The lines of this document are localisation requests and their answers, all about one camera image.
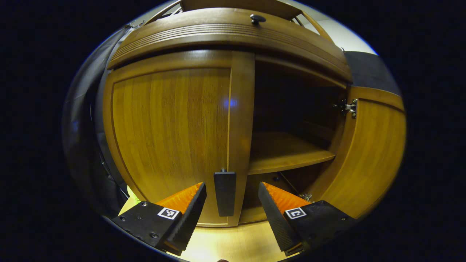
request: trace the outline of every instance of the wooden cabinet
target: wooden cabinet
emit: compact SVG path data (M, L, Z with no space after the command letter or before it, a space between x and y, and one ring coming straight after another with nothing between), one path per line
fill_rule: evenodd
M330 105L343 87L298 63L253 53L159 55L109 74L105 132L140 199L157 202L204 181L208 196L198 226L237 226L265 219L252 186L260 179L335 157L330 140L339 118ZM326 131L324 139L306 128L311 123ZM213 183L222 168L237 173L228 217L218 214Z
M266 219L256 187L276 177L282 180L271 184L312 194L310 201L326 200L359 217L388 188L399 166L404 114L393 108L403 110L401 99L380 90L347 89L351 75L338 47L270 14L254 11L267 22L251 24L251 12L183 12L124 40L109 63L113 71L103 102L105 133L118 170L138 198L150 202L206 182L198 226L234 227ZM356 120L332 108L343 98L361 99ZM401 126L392 138L396 148L377 145L391 148L387 153L394 164L383 166L388 173L381 172L377 189L355 187L367 195L356 201L359 196L340 193L350 181L338 179L348 169L358 170L351 181L368 179L362 165L375 165L359 160L359 154L378 154L386 161L375 147L357 149L374 134L388 139L391 126L376 121L379 114ZM228 217L218 214L213 182L213 173L222 168L237 173L234 215Z
M201 226L236 226L251 144L254 55L189 51L109 74L105 132L133 192L150 202L204 181ZM219 217L213 173L237 173L235 214Z

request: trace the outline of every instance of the cabinet top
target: cabinet top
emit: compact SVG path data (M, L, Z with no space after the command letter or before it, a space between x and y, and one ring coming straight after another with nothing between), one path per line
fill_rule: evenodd
M251 14L266 18L253 24ZM329 76L351 82L346 58L335 44L286 19L238 8L206 8L158 19L133 31L108 69L167 50L227 48L286 55L308 62Z

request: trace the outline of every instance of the white wall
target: white wall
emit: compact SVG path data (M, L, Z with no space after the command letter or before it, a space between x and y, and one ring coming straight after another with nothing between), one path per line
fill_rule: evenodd
M154 9L148 11L147 13L141 15L140 17L136 18L134 22L131 23L131 25L138 25L142 21L147 21L150 19L153 15L158 13L160 10L162 10L164 7L167 5L175 2L176 0L171 0L168 1L164 4L161 4ZM310 15L314 20L316 20L322 28L330 35L332 38L333 42L336 44L336 46L345 49L345 51L359 51L359 52L366 52L370 54L375 54L377 53L356 33L351 31L349 28L346 26L342 25L341 23L337 22L336 20L332 19L331 17L309 7L306 6L302 3L299 3L297 1L293 0L279 0L284 3L289 3L290 5L299 8L306 12L308 15ZM178 7L173 7L171 10L168 11L168 13L175 11L175 9ZM314 33L318 34L317 30L307 21L303 15L299 15L298 19L303 23L304 27L307 29L313 31Z
M335 20L322 20L318 21L318 23L329 34L335 45L340 48L343 47L345 51L359 51L377 55L361 37L339 22ZM317 32L312 25L310 26L312 27L309 28L310 30Z

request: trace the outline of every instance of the wooden shelf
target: wooden shelf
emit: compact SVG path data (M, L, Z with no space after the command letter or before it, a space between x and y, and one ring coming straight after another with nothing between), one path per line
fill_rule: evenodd
M253 133L248 175L332 160L335 154L285 132Z

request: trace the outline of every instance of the wooden floor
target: wooden floor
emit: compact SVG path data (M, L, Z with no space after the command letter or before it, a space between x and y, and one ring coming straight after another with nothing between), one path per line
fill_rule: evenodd
M216 262L220 259L229 262L275 262L287 258L278 248L268 221L233 228L196 227L186 250L181 256L173 256L191 262Z

